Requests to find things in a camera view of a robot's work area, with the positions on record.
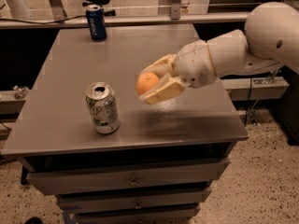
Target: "drawer knob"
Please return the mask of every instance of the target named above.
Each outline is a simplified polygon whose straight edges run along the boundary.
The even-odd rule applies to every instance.
[[[139,209],[141,209],[141,208],[142,208],[142,206],[140,205],[140,203],[137,203],[136,206],[135,206],[135,209],[136,209],[136,210],[139,210]]]
[[[130,183],[131,187],[137,187],[139,185],[139,183],[136,181],[135,178],[132,178],[132,182]]]

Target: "black cable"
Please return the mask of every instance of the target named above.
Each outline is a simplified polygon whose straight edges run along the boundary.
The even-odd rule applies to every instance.
[[[252,77],[250,78],[248,107],[247,107],[246,112],[245,112],[245,120],[244,120],[244,126],[245,127],[246,127],[246,124],[247,124],[247,116],[249,114],[251,91],[252,91]]]
[[[11,128],[9,128],[7,125],[5,125],[3,122],[1,122],[0,121],[0,124],[4,127],[4,128],[6,128],[6,129],[8,129],[9,131],[11,131]]]
[[[16,22],[24,22],[24,23],[30,23],[30,24],[46,25],[46,24],[54,24],[54,23],[60,23],[60,22],[64,22],[64,21],[70,21],[70,20],[78,19],[78,18],[86,18],[86,16],[85,15],[78,15],[76,17],[72,17],[72,18],[69,18],[69,19],[57,20],[57,21],[45,21],[45,22],[26,21],[26,20],[19,20],[19,19],[0,19],[0,21],[16,21]]]

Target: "orange ball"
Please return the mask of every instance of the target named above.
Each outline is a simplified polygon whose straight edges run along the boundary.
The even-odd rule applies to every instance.
[[[136,82],[137,93],[140,95],[149,91],[158,82],[159,82],[159,78],[151,72],[141,74],[138,78],[138,81]]]

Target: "blue can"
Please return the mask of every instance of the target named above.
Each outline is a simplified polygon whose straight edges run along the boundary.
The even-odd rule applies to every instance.
[[[90,28],[93,41],[104,41],[107,38],[104,10],[97,6],[91,5],[86,10],[86,18]]]

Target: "tabletop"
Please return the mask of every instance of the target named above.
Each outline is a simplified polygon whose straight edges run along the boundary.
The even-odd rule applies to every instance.
[[[236,142],[248,138],[219,79],[157,105],[138,100],[140,71],[198,39],[192,25],[107,28],[93,42],[86,28],[61,30],[2,150],[5,156]],[[100,134],[85,102],[89,85],[116,93],[119,129]]]

